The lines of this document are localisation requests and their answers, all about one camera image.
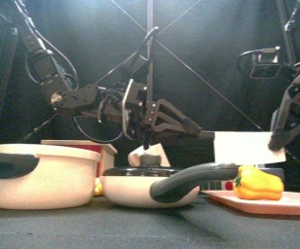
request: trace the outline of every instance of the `table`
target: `table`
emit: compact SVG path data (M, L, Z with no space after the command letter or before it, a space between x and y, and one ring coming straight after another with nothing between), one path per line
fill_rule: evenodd
M0 209L0 248L300 248L300 217L244 213L200 195L174 209L105 197L54 210Z

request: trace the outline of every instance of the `pot handle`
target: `pot handle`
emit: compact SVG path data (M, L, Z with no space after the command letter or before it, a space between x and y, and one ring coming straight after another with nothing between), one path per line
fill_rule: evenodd
M232 180L239 169L235 163L204 163L192 166L165 180L157 181L150 187L150 196L164 203L181 200L204 181Z
M0 179L27 175L37 168L38 162L34 155L0 153Z

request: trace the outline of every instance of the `gray handle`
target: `gray handle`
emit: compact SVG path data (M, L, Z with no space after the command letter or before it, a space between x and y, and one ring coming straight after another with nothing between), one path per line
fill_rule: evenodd
M239 167L233 163L205 163L192 166L150 187L150 196L164 203L181 200L204 181L232 180L237 176Z
M38 165L34 155L0 153L0 179L27 175Z

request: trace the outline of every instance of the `saucepan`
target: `saucepan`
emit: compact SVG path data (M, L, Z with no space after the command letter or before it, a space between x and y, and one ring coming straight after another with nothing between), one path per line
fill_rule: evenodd
M190 204L204 181L225 181L237 176L233 163L204 163L184 170L162 167L161 156L142 155L141 166L112 168L101 177L104 195L118 205L170 208Z
M0 145L0 208L53 209L94 195L97 152L63 146Z

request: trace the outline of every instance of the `tray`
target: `tray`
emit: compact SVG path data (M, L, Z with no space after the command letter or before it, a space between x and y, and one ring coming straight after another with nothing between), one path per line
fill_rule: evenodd
M204 191L209 198L255 214L300 215L300 193L284 192L281 200L240 199L233 191Z

